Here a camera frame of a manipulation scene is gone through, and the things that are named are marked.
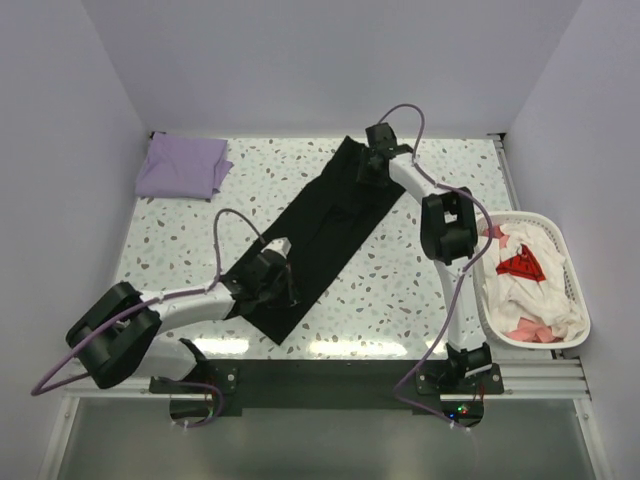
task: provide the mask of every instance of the gray partition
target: gray partition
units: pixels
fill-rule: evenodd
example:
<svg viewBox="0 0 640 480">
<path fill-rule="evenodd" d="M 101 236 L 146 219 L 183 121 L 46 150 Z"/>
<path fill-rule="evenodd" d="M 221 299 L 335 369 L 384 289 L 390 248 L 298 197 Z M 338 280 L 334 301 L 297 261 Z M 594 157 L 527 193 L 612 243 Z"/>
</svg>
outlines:
<svg viewBox="0 0 640 480">
<path fill-rule="evenodd" d="M 184 433 L 168 400 L 84 399 L 65 480 L 590 480 L 572 401 L 486 402 L 474 442 L 400 411 L 248 410 Z"/>
</svg>

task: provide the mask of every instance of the laundry basket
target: laundry basket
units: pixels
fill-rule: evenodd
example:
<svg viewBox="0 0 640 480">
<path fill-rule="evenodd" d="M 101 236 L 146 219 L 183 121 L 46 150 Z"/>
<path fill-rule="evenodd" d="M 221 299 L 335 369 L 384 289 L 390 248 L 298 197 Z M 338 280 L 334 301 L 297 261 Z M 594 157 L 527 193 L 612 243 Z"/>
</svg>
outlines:
<svg viewBox="0 0 640 480">
<path fill-rule="evenodd" d="M 544 231 L 549 235 L 549 238 L 553 242 L 553 244 L 558 249 L 565 258 L 564 264 L 564 284 L 565 284 L 565 292 L 567 297 L 571 298 L 576 302 L 578 308 L 582 309 L 584 312 L 584 317 L 586 321 L 586 328 L 583 332 L 581 332 L 578 336 L 576 336 L 573 340 L 564 342 L 554 342 L 554 343 L 533 343 L 533 342 L 519 342 L 517 340 L 512 340 L 507 337 L 505 334 L 500 332 L 497 327 L 493 325 L 491 322 L 491 316 L 489 315 L 489 309 L 487 307 L 487 296 L 484 290 L 484 268 L 482 266 L 482 261 L 479 261 L 475 264 L 473 270 L 473 282 L 476 292 L 476 301 L 478 304 L 478 316 L 480 317 L 480 323 L 484 328 L 484 331 L 490 337 L 502 341 L 504 343 L 508 343 L 514 347 L 518 348 L 528 348 L 530 350 L 556 350 L 562 348 L 571 348 L 580 345 L 584 342 L 589 336 L 589 332 L 591 331 L 591 319 L 589 318 L 589 312 L 587 311 L 587 307 L 584 303 L 584 297 L 582 296 L 582 290 L 580 289 L 580 284 L 578 283 L 578 278 L 576 276 L 576 271 L 573 268 L 573 262 L 571 261 L 571 257 L 569 256 L 569 250 L 567 249 L 567 245 L 564 242 L 564 237 L 562 236 L 562 232 L 553 223 L 546 217 L 542 215 L 538 215 L 537 213 L 529 213 L 529 212 L 490 212 L 491 221 L 495 225 L 503 225 L 505 223 L 530 223 L 533 225 L 537 225 L 542 227 Z M 481 234 L 487 229 L 487 221 L 484 216 L 479 216 L 477 218 L 477 226 L 478 226 L 478 234 Z"/>
</svg>

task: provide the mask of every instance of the purple cloth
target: purple cloth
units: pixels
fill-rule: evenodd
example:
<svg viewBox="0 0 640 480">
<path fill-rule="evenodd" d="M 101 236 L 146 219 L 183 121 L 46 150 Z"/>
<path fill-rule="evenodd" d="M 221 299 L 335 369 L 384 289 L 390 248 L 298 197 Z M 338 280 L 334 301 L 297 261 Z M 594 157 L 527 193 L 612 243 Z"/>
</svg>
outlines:
<svg viewBox="0 0 640 480">
<path fill-rule="evenodd" d="M 233 166 L 226 156 L 226 140 L 155 133 L 136 179 L 136 195 L 211 198 Z"/>
</svg>

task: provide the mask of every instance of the black cloth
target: black cloth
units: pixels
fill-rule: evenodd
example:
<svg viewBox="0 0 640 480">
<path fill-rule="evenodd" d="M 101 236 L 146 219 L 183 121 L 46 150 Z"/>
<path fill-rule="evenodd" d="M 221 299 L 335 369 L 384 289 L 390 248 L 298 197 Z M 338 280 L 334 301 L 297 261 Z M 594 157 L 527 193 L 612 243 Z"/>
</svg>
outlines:
<svg viewBox="0 0 640 480">
<path fill-rule="evenodd" d="M 311 180 L 263 233 L 267 242 L 287 237 L 288 260 L 301 302 L 290 308 L 259 305 L 245 315 L 250 323 L 280 345 L 342 271 L 404 189 L 356 182 L 365 145 L 346 137 L 322 173 Z M 256 241 L 229 270 L 233 275 L 257 255 Z"/>
</svg>

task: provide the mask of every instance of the speckled tabletop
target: speckled tabletop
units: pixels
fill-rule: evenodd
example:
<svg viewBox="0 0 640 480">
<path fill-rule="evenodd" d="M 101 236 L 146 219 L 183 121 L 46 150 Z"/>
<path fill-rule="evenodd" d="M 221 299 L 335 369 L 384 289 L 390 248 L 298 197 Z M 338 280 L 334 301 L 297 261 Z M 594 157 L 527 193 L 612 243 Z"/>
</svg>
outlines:
<svg viewBox="0 0 640 480">
<path fill-rule="evenodd" d="M 138 289 L 179 288 L 215 271 L 212 221 L 224 207 L 266 229 L 331 159 L 341 139 L 229 140 L 234 167 L 211 201 L 137 201 L 117 280 Z M 428 171 L 468 186 L 489 210 L 510 210 L 491 140 L 423 140 Z M 278 346 L 241 317 L 201 322 L 166 335 L 193 340 L 208 357 L 274 359 L 420 358 L 445 318 L 440 281 L 420 247 L 420 207 L 404 194 L 285 342 Z M 253 241 L 240 219 L 220 221 L 223 271 Z M 550 358 L 490 342 L 495 359 Z M 444 344 L 433 358 L 444 357 Z"/>
</svg>

